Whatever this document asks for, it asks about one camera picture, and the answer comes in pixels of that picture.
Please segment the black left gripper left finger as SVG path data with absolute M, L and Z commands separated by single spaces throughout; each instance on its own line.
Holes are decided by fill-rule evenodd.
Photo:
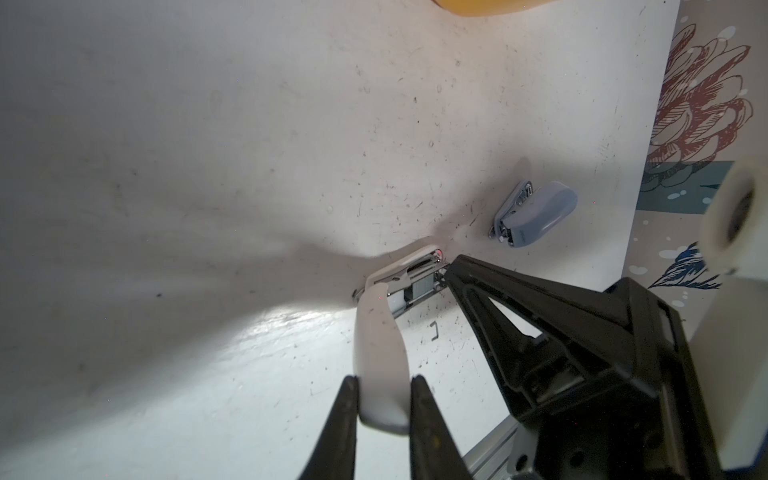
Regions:
M 299 476 L 301 480 L 352 480 L 355 474 L 359 381 L 346 376 L 309 460 Z

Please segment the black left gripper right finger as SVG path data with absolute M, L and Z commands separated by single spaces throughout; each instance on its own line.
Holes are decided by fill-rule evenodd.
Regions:
M 411 380 L 409 453 L 413 480 L 472 478 L 422 375 Z

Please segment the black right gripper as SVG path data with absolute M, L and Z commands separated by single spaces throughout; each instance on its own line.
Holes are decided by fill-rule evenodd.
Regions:
M 519 427 L 514 479 L 719 479 L 678 313 L 630 278 L 597 292 L 466 256 L 444 281 Z

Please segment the white stapler top part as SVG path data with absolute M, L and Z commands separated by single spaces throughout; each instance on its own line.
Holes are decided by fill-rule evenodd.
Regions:
M 396 319 L 443 289 L 445 267 L 442 249 L 426 244 L 369 275 L 353 294 L 358 415 L 370 428 L 394 435 L 409 432 L 411 375 Z

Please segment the loose single metal staple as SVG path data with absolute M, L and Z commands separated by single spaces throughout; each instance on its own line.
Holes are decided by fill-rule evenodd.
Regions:
M 437 321 L 431 322 L 429 326 L 433 330 L 430 341 L 436 341 L 439 338 L 439 326 L 437 324 Z

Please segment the yellow plastic tray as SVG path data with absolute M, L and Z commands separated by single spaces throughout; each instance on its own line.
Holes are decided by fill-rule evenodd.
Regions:
M 489 17 L 530 10 L 552 0 L 434 0 L 440 8 L 461 17 Z

